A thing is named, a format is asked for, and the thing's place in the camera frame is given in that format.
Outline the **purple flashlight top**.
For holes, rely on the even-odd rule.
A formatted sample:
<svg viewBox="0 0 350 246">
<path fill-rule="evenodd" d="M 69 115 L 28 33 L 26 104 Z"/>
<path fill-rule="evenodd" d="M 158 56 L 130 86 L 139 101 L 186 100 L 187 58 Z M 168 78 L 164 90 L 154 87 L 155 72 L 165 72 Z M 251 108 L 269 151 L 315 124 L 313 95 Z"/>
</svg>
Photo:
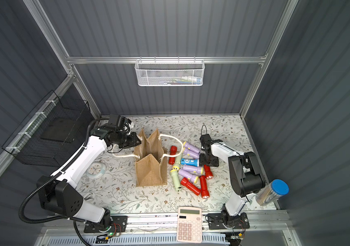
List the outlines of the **purple flashlight top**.
<svg viewBox="0 0 350 246">
<path fill-rule="evenodd" d="M 188 149 L 188 150 L 193 151 L 195 153 L 200 153 L 201 152 L 201 150 L 199 148 L 197 148 L 196 146 L 192 145 L 188 141 L 185 141 L 183 143 L 183 146 L 184 146 L 185 149 Z"/>
</svg>

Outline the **brown jute tote bag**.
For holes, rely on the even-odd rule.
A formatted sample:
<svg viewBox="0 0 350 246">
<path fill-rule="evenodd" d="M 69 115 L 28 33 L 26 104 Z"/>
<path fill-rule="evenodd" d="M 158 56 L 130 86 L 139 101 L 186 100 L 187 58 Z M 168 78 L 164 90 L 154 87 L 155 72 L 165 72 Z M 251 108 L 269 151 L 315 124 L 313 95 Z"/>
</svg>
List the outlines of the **brown jute tote bag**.
<svg viewBox="0 0 350 246">
<path fill-rule="evenodd" d="M 162 138 L 173 138 L 180 144 L 180 150 L 177 151 L 177 157 L 183 150 L 182 142 L 167 134 L 162 134 L 155 130 L 150 136 L 146 136 L 144 130 L 138 134 L 141 144 L 136 146 L 134 153 L 130 157 L 134 157 L 136 170 L 136 186 L 137 187 L 152 187 L 167 185 L 167 162 L 171 155 L 162 147 Z"/>
</svg>

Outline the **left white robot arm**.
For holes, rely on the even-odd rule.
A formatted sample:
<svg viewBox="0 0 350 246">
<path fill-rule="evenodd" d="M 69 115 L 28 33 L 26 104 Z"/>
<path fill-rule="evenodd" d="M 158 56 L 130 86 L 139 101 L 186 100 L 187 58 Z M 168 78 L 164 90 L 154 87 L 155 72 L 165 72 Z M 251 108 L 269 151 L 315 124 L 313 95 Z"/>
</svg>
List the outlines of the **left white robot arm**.
<svg viewBox="0 0 350 246">
<path fill-rule="evenodd" d="M 38 188 L 45 186 L 38 191 L 41 207 L 69 219 L 109 227 L 112 224 L 110 211 L 86 201 L 76 187 L 83 174 L 108 146 L 128 149 L 140 145 L 141 140 L 136 132 L 124 133 L 103 127 L 92 130 L 86 142 L 61 168 L 50 177 L 42 176 L 38 180 Z"/>
</svg>

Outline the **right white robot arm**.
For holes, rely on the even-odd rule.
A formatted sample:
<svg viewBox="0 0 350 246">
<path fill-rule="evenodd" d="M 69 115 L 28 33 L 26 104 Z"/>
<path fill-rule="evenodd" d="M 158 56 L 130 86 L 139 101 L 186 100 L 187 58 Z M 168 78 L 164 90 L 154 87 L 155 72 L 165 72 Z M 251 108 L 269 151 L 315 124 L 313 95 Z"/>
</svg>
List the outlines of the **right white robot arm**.
<svg viewBox="0 0 350 246">
<path fill-rule="evenodd" d="M 252 194 L 265 187 L 257 156 L 254 152 L 236 150 L 220 139 L 213 140 L 209 134 L 203 134 L 200 142 L 203 151 L 200 162 L 204 166 L 218 167 L 220 160 L 228 164 L 233 193 L 222 208 L 222 216 L 224 219 L 233 219 L 239 216 Z"/>
</svg>

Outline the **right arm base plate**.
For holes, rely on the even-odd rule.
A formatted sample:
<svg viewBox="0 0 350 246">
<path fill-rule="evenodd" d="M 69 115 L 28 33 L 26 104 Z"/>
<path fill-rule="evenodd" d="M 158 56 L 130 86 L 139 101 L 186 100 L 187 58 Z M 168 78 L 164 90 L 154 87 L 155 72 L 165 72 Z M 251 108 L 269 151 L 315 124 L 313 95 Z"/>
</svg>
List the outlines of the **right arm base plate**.
<svg viewBox="0 0 350 246">
<path fill-rule="evenodd" d="M 246 213 L 236 216 L 229 216 L 224 213 L 210 213 L 205 216 L 210 230 L 240 229 L 250 228 L 249 220 Z"/>
</svg>

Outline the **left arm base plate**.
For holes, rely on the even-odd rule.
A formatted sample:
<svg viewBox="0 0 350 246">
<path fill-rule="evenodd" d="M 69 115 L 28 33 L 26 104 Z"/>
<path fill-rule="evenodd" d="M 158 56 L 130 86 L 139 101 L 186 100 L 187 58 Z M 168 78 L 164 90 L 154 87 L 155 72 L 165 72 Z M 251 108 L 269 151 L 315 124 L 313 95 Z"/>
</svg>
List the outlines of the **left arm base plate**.
<svg viewBox="0 0 350 246">
<path fill-rule="evenodd" d="M 88 221 L 84 233 L 123 233 L 127 227 L 127 216 L 107 216 L 100 222 Z"/>
</svg>

